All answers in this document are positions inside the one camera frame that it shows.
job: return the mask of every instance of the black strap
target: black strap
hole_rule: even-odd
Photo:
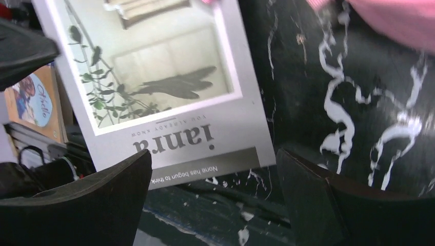
[[[43,151],[40,148],[38,148],[36,146],[32,146],[32,145],[26,146],[20,150],[20,152],[18,153],[18,164],[20,164],[20,165],[23,164],[22,159],[23,159],[23,152],[25,150],[33,150],[34,152],[38,153],[38,155],[41,157],[42,165],[45,165]]]
[[[44,187],[44,185],[43,185],[43,184],[38,180],[38,178],[36,177],[36,175],[33,173],[33,168],[29,169],[29,168],[27,168],[27,166],[25,166],[25,165],[22,163],[23,152],[24,152],[25,150],[33,150],[33,151],[35,151],[36,153],[38,153],[39,156],[41,157],[41,163],[42,163],[42,165],[45,165],[45,161],[44,161],[44,153],[43,153],[43,151],[42,151],[40,148],[38,148],[38,147],[36,147],[36,146],[32,146],[32,145],[29,145],[29,146],[26,146],[26,147],[22,148],[22,149],[20,150],[20,152],[18,153],[18,165],[19,165],[19,166],[24,170],[24,172],[26,172],[27,175],[29,175],[30,178],[33,179],[33,181],[36,183],[36,185],[39,187],[39,189],[41,189],[41,191],[45,191],[45,190],[47,190],[47,189]]]

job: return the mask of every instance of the book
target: book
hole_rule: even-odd
[[[39,68],[7,88],[5,100],[10,121],[65,143],[65,123],[72,121],[72,109],[56,74],[53,64]]]

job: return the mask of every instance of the magazine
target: magazine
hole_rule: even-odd
[[[57,142],[67,142],[65,121],[71,121],[72,110],[68,100],[62,104],[60,89],[53,64],[43,66],[5,90],[9,119]]]
[[[34,2],[97,171],[148,149],[157,189],[275,164],[237,1],[104,2]]]

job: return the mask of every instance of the pink object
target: pink object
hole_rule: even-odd
[[[314,10],[332,0],[307,0]],[[435,54],[434,0],[347,0],[377,32]]]

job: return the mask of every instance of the blue cover illustration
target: blue cover illustration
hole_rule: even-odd
[[[36,126],[45,127],[50,120],[53,104],[41,80],[32,73],[12,88],[18,117]]]

